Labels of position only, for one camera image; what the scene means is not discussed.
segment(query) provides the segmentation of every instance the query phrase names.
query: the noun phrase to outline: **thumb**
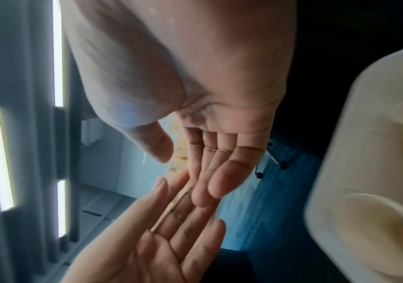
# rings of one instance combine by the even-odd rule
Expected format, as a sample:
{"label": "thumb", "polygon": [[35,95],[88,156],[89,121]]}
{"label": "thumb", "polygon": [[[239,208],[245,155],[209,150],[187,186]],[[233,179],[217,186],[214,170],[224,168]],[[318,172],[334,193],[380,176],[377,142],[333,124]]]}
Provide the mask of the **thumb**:
{"label": "thumb", "polygon": [[125,134],[149,155],[161,163],[166,163],[174,153],[174,143],[158,122],[148,125],[124,128]]}
{"label": "thumb", "polygon": [[122,260],[135,248],[141,236],[151,229],[166,208],[168,183],[159,177],[152,191],[135,201],[88,248],[107,260]]}

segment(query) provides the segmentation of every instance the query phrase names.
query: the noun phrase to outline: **white tray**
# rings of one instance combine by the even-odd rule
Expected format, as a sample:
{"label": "white tray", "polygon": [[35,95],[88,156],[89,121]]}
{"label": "white tray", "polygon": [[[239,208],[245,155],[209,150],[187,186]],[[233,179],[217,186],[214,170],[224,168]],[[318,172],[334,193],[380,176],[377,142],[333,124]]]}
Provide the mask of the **white tray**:
{"label": "white tray", "polygon": [[352,282],[403,282],[354,260],[333,226],[338,201],[350,193],[403,205],[403,143],[388,117],[402,100],[403,50],[369,66],[354,82],[306,209],[311,236]]}

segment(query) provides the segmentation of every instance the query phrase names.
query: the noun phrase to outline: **floor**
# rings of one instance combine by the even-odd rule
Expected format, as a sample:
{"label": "floor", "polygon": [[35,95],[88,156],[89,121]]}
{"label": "floor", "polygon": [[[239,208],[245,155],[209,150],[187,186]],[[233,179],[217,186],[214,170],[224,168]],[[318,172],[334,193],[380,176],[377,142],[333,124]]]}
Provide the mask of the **floor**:
{"label": "floor", "polygon": [[321,160],[283,145],[271,148],[287,170],[265,157],[254,175],[223,199],[222,248],[245,251],[259,282],[347,282],[309,236],[303,213]]}

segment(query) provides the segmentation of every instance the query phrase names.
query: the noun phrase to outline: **white container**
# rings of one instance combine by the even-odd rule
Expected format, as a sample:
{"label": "white container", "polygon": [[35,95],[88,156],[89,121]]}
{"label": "white container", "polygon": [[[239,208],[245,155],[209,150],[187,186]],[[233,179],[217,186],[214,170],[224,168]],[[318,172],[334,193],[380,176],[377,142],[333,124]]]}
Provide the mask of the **white container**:
{"label": "white container", "polygon": [[352,282],[403,282],[351,256],[334,226],[337,205],[352,193],[403,205],[403,140],[391,116],[402,101],[403,50],[369,66],[353,84],[306,209],[311,236]]}

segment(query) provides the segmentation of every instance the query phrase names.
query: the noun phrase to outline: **chair wheel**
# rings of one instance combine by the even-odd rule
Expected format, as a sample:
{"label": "chair wheel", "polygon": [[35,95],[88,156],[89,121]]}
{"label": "chair wheel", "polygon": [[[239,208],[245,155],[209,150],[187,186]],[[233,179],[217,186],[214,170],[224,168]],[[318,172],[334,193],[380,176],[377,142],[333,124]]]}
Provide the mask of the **chair wheel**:
{"label": "chair wheel", "polygon": [[285,169],[289,168],[289,164],[285,161],[281,161],[279,163],[279,167],[281,168],[281,170],[285,170]]}

